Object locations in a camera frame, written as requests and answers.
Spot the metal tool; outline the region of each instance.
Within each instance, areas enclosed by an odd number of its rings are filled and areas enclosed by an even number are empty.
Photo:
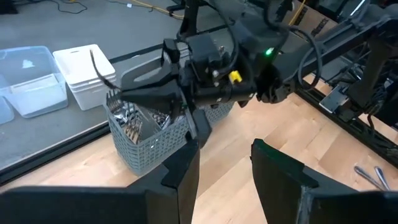
[[[359,166],[355,166],[354,170],[357,174],[359,174],[361,177],[365,178],[367,181],[369,181],[371,184],[376,186],[380,190],[386,190],[384,186],[382,186],[378,181],[373,179],[364,169],[360,168]]]
[[[118,121],[127,123],[126,109],[116,90],[110,90],[106,93],[106,105]]]
[[[379,179],[380,179],[381,183],[383,184],[384,188],[386,190],[391,190],[390,187],[387,184],[386,178],[384,177],[383,170],[380,167],[378,167],[378,166],[375,166],[374,170],[376,171],[376,174],[379,177]]]
[[[137,115],[137,110],[132,103],[127,103],[127,122],[124,127],[126,136],[134,143],[137,144],[140,140],[142,122]]]

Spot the yellow connector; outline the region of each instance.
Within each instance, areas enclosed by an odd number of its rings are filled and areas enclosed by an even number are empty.
[[[232,84],[234,84],[235,82],[241,82],[242,81],[242,77],[239,74],[238,71],[233,71],[231,72],[229,75],[229,80],[231,81]]]

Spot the black metal frame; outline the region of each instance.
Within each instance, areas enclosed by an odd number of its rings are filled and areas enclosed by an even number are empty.
[[[340,126],[356,139],[358,139],[365,146],[372,149],[372,151],[381,156],[391,165],[398,168],[397,151],[394,149],[388,149],[384,146],[380,146],[380,142],[382,142],[386,146],[395,146],[396,144],[394,142],[390,141],[388,138],[376,131],[374,138],[378,142],[377,143],[375,140],[369,138],[369,135],[365,134],[368,133],[371,128],[359,118],[347,123],[340,119],[337,115],[327,112],[322,106],[319,105],[319,102],[321,102],[325,95],[317,89],[312,89],[309,91],[296,90],[295,93],[298,94],[299,97],[303,98],[306,102],[310,103],[318,111],[323,113],[326,117],[335,122],[338,126]]]

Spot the clear plastic bin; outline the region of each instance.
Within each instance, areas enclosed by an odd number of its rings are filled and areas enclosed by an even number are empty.
[[[24,118],[68,105],[65,79],[46,47],[0,50],[0,77],[2,94]]]
[[[12,121],[14,119],[14,113],[10,108],[6,100],[0,96],[0,124]]]

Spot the wooden surface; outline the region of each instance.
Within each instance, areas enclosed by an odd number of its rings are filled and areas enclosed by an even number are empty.
[[[329,91],[320,84],[318,89]],[[378,130],[397,141],[397,132],[375,120]],[[249,159],[254,138],[262,138],[307,166],[358,190],[373,190],[355,174],[359,165],[375,178],[384,169],[398,190],[398,171],[328,120],[297,95],[276,105],[252,100],[235,106],[213,130],[201,151],[200,183],[193,223],[265,223]],[[1,190],[21,185],[89,185],[124,187],[135,181],[118,157],[110,135],[58,159]]]

